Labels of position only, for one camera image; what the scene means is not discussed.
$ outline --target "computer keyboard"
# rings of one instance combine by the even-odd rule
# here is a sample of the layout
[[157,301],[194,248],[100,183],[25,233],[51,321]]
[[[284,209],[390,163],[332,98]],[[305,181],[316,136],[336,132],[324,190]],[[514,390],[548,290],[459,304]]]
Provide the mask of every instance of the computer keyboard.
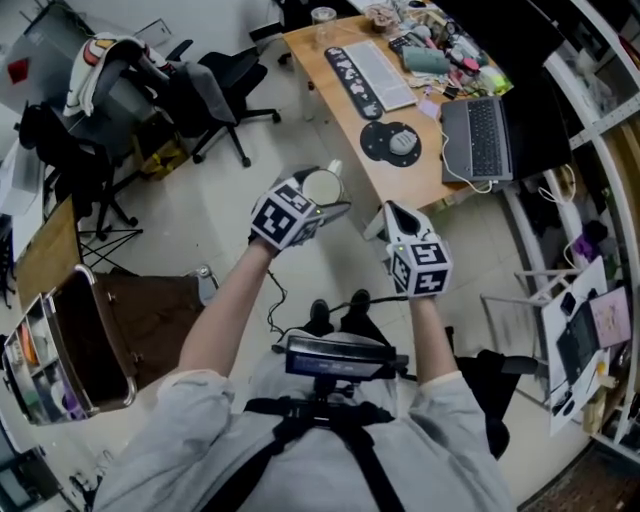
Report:
[[501,173],[500,136],[496,104],[492,100],[473,101],[467,105],[471,130],[471,162],[474,176],[497,176]]
[[373,89],[384,109],[388,112],[418,103],[416,95],[393,67],[393,64],[372,41],[350,44],[343,47],[364,79]]

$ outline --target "white keyboard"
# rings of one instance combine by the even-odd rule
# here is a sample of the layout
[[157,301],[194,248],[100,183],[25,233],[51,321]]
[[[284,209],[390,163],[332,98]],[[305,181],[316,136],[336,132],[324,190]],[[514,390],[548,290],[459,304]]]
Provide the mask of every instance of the white keyboard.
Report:
[[384,109],[389,112],[418,99],[382,50],[372,41],[362,41],[342,48],[373,89]]

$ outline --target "sleeve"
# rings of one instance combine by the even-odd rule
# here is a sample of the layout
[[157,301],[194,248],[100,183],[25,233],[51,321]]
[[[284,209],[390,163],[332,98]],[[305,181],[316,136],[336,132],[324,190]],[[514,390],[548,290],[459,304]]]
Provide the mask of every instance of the sleeve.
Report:
[[147,426],[100,484],[94,510],[161,510],[161,497],[228,425],[232,401],[231,383],[212,370],[167,377]]
[[475,495],[478,510],[515,510],[498,462],[489,451],[484,412],[460,372],[422,384],[409,416],[448,452],[446,463]]

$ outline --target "mouse pad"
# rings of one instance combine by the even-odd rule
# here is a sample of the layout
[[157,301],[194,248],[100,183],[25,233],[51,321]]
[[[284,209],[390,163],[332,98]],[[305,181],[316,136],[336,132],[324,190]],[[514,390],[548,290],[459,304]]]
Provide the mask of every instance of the mouse pad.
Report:
[[[407,155],[395,155],[389,149],[391,137],[404,130],[408,130],[418,137],[416,145]],[[360,146],[371,160],[386,160],[396,167],[409,167],[415,164],[422,154],[420,136],[411,126],[399,122],[384,124],[373,121],[369,123],[360,133]]]

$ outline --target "desk leg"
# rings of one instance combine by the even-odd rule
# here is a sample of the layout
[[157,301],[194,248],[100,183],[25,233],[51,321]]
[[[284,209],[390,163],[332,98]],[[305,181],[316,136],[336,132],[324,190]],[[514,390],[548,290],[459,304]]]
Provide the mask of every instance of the desk leg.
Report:
[[382,213],[382,208],[380,208],[373,220],[369,222],[362,236],[365,240],[373,240],[382,230],[384,230],[384,214]]
[[309,75],[307,75],[307,72],[294,55],[292,55],[291,58],[293,60],[293,69],[296,73],[296,81],[298,82],[298,95],[300,98],[302,117],[304,117],[305,121],[311,121],[313,119],[313,98],[309,91]]

